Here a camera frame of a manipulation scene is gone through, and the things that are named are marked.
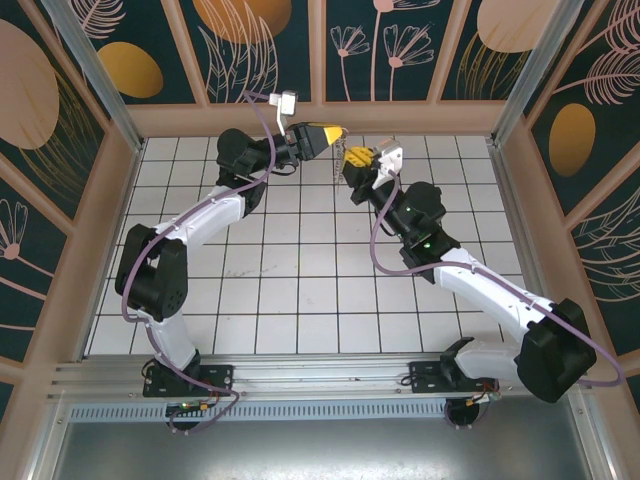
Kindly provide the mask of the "metal keyring holder with rings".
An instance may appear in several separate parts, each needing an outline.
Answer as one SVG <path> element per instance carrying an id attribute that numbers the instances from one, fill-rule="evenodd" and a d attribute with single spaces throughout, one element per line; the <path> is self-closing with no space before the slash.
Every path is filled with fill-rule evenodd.
<path id="1" fill-rule="evenodd" d="M 346 183 L 343 174 L 345 164 L 344 158 L 340 159 L 337 157 L 337 145 L 340 142 L 345 142 L 347 145 L 347 136 L 345 134 L 343 134 L 343 137 L 333 146 L 333 183 L 336 192 L 339 191 L 339 188 L 342 184 Z"/>

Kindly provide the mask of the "grey metal sheet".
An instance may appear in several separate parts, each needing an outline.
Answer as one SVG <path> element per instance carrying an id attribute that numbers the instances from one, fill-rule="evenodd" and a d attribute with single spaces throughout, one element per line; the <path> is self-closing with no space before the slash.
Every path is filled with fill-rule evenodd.
<path id="1" fill-rule="evenodd" d="M 440 419 L 224 422 L 181 437 L 159 423 L 73 423 L 37 480 L 619 480 L 577 429 Z"/>

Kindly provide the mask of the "left small circuit board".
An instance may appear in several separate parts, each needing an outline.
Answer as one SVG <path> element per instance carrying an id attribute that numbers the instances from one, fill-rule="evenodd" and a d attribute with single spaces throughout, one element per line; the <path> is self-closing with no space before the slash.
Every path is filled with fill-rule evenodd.
<path id="1" fill-rule="evenodd" d="M 193 401 L 193 402 L 170 403 L 166 406 L 165 416 L 166 417 L 202 416 L 203 413 L 205 411 L 210 410 L 212 406 L 215 406 L 215 403 L 205 402 L 201 400 Z"/>

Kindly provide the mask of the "aluminium side rail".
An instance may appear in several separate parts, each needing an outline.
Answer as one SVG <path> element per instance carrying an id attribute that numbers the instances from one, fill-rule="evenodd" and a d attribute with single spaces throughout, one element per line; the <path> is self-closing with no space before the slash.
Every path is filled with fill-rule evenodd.
<path id="1" fill-rule="evenodd" d="M 519 203 L 515 186 L 501 150 L 488 147 L 501 202 L 504 207 L 505 236 L 498 237 L 496 222 L 485 225 L 481 234 L 486 264 L 506 282 L 509 301 L 515 305 L 513 321 L 503 323 L 504 331 L 521 343 L 531 325 L 544 320 L 554 307 L 546 292 L 540 265 L 533 249 L 530 232 Z"/>

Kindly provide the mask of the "left aluminium corner post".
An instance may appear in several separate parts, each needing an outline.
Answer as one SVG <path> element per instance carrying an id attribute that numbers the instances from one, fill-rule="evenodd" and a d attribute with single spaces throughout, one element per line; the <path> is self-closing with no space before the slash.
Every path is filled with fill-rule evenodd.
<path id="1" fill-rule="evenodd" d="M 126 142 L 139 153 L 142 137 L 92 43 L 107 40 L 126 17 L 124 0 L 40 1 Z"/>

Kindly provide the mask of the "aluminium corner post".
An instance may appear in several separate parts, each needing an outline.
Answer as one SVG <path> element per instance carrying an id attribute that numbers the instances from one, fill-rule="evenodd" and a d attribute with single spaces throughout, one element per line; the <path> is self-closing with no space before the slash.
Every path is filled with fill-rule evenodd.
<path id="1" fill-rule="evenodd" d="M 139 153 L 142 137 L 92 43 L 107 40 L 126 17 L 124 0 L 40 1 L 126 142 Z"/>
<path id="2" fill-rule="evenodd" d="M 582 11 L 589 12 L 594 2 L 595 0 L 558 0 L 516 79 L 496 125 L 487 137 L 489 147 L 499 148 L 507 140 L 535 90 L 544 83 L 544 77 L 571 29 L 581 25 L 578 20 L 580 14 Z"/>

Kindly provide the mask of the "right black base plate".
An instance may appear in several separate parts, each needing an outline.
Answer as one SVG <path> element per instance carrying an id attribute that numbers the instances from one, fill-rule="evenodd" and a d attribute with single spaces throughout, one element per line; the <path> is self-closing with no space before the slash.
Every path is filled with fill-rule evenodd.
<path id="1" fill-rule="evenodd" d="M 410 387 L 413 393 L 482 394 L 500 389 L 496 379 L 472 379 L 465 376 L 456 364 L 445 365 L 439 361 L 410 362 L 408 374 L 400 384 Z"/>

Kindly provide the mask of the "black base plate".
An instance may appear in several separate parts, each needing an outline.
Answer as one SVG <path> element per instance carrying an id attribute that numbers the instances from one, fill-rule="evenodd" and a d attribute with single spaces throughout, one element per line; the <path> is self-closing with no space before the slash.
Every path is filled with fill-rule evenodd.
<path id="1" fill-rule="evenodd" d="M 202 365 L 197 380 L 217 388 L 229 389 L 233 385 L 233 367 Z M 145 370 L 142 395 L 145 398 L 202 398 L 209 397 L 212 392 L 182 379 L 164 365 L 154 363 Z"/>
<path id="2" fill-rule="evenodd" d="M 413 393 L 482 394 L 500 389 L 496 379 L 472 379 L 465 376 L 456 364 L 445 365 L 439 361 L 410 362 L 408 374 L 400 384 L 410 387 Z"/>

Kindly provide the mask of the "right aluminium corner post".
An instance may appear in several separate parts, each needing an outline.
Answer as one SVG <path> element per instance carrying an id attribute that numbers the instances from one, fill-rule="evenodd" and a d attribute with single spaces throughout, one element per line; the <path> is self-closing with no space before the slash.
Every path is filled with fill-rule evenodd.
<path id="1" fill-rule="evenodd" d="M 507 140 L 535 90 L 544 83 L 544 77 L 571 29 L 581 25 L 578 20 L 580 14 L 582 11 L 589 12 L 594 2 L 595 0 L 558 0 L 516 79 L 496 125 L 487 137 L 489 147 L 499 148 Z"/>

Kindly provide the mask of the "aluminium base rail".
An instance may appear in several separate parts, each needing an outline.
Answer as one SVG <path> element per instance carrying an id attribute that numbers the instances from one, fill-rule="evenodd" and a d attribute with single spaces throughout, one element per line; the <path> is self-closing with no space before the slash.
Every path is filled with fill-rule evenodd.
<path id="1" fill-rule="evenodd" d="M 55 367 L 47 398 L 66 402 L 145 402 L 144 355 L 91 356 Z M 437 354 L 205 355 L 204 364 L 233 367 L 233 389 L 247 401 L 406 398 L 400 384 L 417 361 Z"/>

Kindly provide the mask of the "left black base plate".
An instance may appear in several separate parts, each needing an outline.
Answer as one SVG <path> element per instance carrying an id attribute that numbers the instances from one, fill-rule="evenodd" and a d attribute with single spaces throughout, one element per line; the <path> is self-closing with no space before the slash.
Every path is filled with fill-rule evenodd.
<path id="1" fill-rule="evenodd" d="M 202 365 L 197 380 L 217 388 L 229 389 L 233 385 L 233 367 Z M 154 363 L 145 370 L 142 395 L 145 398 L 202 398 L 209 397 L 212 392 L 182 379 L 164 365 Z"/>

